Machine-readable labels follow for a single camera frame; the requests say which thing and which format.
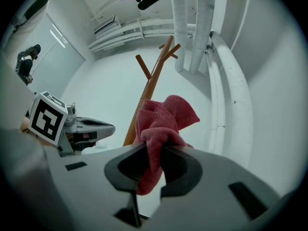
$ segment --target red towel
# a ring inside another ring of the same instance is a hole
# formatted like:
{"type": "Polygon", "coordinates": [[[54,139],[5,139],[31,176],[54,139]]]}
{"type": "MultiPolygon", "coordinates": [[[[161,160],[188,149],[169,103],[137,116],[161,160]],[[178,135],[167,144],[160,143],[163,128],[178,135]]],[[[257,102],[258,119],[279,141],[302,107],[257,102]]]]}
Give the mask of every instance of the red towel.
{"type": "Polygon", "coordinates": [[[163,143],[189,146],[180,137],[179,130],[198,121],[193,108],[179,96],[169,96],[163,103],[144,100],[136,117],[134,143],[146,142],[150,165],[138,183],[138,195],[150,193],[162,175],[160,150],[163,143]]]}

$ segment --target pink cloth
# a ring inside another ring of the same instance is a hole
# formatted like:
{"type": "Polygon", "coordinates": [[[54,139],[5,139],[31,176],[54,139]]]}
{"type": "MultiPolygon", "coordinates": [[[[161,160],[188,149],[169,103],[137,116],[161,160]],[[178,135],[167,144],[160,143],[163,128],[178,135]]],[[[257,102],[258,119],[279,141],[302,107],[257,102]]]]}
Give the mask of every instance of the pink cloth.
{"type": "Polygon", "coordinates": [[[163,143],[189,146],[180,137],[179,130],[199,121],[193,108],[179,96],[169,96],[163,103],[144,100],[136,117],[134,143],[146,142],[150,165],[138,183],[138,195],[150,193],[162,175],[160,150],[163,143]]]}

